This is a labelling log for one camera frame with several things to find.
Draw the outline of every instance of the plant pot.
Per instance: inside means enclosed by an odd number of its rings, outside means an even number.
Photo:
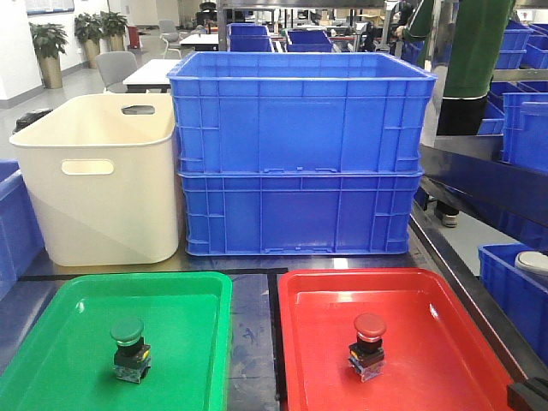
[[[125,51],[123,48],[123,36],[117,34],[116,36],[110,36],[110,51]]]
[[[59,57],[38,57],[38,63],[40,70],[42,70],[45,88],[63,87]]]
[[[101,52],[99,43],[95,43],[93,40],[86,40],[84,42],[84,50],[86,51],[87,63],[90,69],[96,69],[95,57]]]

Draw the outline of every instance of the potted plant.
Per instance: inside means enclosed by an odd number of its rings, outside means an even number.
[[[74,18],[74,35],[84,46],[91,69],[96,69],[95,56],[100,52],[99,40],[103,37],[101,20],[98,15],[81,13]]]
[[[45,88],[63,87],[59,53],[65,52],[67,33],[61,24],[29,24]]]
[[[103,33],[109,39],[111,51],[123,51],[123,35],[126,33],[128,18],[125,15],[109,11],[101,12],[101,23],[103,24]]]

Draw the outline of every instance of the green tray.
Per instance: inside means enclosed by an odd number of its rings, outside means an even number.
[[[0,378],[2,410],[226,409],[232,282],[217,272],[89,275],[66,283]],[[110,327],[138,316],[141,384],[116,379]]]

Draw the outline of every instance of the white plastic bin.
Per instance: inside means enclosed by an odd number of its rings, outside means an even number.
[[[9,139],[59,265],[145,264],[179,243],[168,94],[73,98]]]

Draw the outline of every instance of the red tray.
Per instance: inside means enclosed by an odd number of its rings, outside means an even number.
[[[509,374],[450,286],[415,268],[292,271],[280,280],[289,411],[492,411]],[[383,374],[348,364],[354,318],[380,315]]]

